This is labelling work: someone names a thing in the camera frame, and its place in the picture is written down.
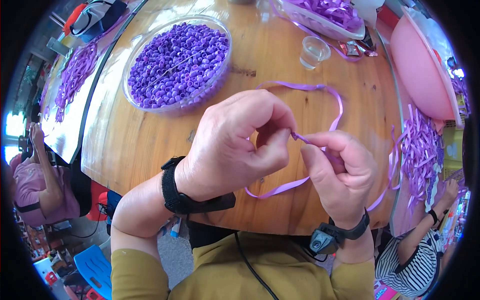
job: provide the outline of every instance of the red stool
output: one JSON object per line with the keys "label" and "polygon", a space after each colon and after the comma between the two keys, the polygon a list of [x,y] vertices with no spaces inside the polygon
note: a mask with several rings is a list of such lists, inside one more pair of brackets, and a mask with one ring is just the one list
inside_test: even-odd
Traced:
{"label": "red stool", "polygon": [[91,288],[91,289],[87,292],[87,299],[88,299],[88,300],[104,300],[105,298],[103,298],[102,296],[100,296],[93,288]]}
{"label": "red stool", "polygon": [[92,208],[86,217],[91,221],[105,221],[108,216],[100,212],[98,204],[107,205],[107,192],[109,189],[92,180],[91,191]]}
{"label": "red stool", "polygon": [[45,280],[48,282],[50,286],[52,286],[55,283],[55,281],[58,280],[58,278],[55,276],[55,273],[48,272],[47,276],[45,276]]}

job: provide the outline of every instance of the striped shirt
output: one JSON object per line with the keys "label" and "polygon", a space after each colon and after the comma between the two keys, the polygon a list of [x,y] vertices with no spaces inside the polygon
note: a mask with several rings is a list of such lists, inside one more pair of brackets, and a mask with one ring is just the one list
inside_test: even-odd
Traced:
{"label": "striped shirt", "polygon": [[401,239],[391,238],[375,259],[375,278],[395,291],[415,297],[426,294],[437,281],[442,241],[437,230],[430,229],[404,265],[400,265],[397,248]]}

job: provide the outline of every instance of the person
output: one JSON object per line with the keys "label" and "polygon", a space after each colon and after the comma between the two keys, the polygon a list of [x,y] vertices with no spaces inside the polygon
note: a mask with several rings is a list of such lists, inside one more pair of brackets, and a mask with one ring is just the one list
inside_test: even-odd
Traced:
{"label": "person", "polygon": [[[178,192],[206,201],[280,170],[288,164],[287,141],[296,129],[290,108],[266,90],[243,91],[209,107],[189,153],[175,169]],[[256,147],[247,139],[255,131]],[[301,154],[323,208],[337,227],[355,228],[365,215],[376,174],[371,153],[341,131],[306,138],[313,144],[304,145]],[[345,165],[331,163],[322,147]],[[162,173],[129,191],[116,208],[110,240],[112,299],[373,299],[369,229],[340,245],[331,276],[285,236],[235,232],[192,245],[193,273],[169,291],[156,238],[173,215],[165,207]]]}
{"label": "person", "polygon": [[444,253],[438,228],[457,199],[458,184],[446,182],[445,193],[435,207],[405,236],[394,238],[387,231],[374,233],[375,277],[407,297],[426,295],[452,257],[455,245]]}
{"label": "person", "polygon": [[31,123],[30,140],[34,153],[9,176],[13,204],[30,226],[85,216],[92,206],[90,179],[76,161],[72,169],[50,164],[44,146],[45,135],[39,124]]}

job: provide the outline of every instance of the hand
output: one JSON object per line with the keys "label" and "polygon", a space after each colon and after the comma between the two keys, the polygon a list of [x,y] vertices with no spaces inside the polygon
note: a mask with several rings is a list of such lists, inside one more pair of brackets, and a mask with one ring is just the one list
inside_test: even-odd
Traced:
{"label": "hand", "polygon": [[[287,141],[296,128],[290,108],[266,90],[240,92],[209,107],[175,170],[178,191],[205,201],[284,168]],[[247,138],[256,130],[255,148]]]}
{"label": "hand", "polygon": [[43,140],[45,138],[45,134],[43,133],[40,124],[34,124],[30,126],[30,135],[32,136],[32,143],[35,148],[43,149]]}
{"label": "hand", "polygon": [[450,179],[446,183],[445,193],[441,199],[445,209],[448,209],[452,206],[457,196],[458,196],[458,183],[456,182],[455,179]]}
{"label": "hand", "polygon": [[[372,154],[357,139],[340,130],[305,136],[301,154],[325,211],[343,229],[354,228],[365,214],[367,194],[377,173]],[[320,150],[341,157],[344,166],[331,163]]]}

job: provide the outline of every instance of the plastic cup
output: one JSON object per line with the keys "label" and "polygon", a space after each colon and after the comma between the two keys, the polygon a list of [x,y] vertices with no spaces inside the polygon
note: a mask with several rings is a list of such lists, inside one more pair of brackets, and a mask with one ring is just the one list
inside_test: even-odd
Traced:
{"label": "plastic cup", "polygon": [[330,58],[330,47],[321,39],[307,36],[303,39],[303,49],[300,54],[300,62],[305,68],[315,69],[320,62]]}

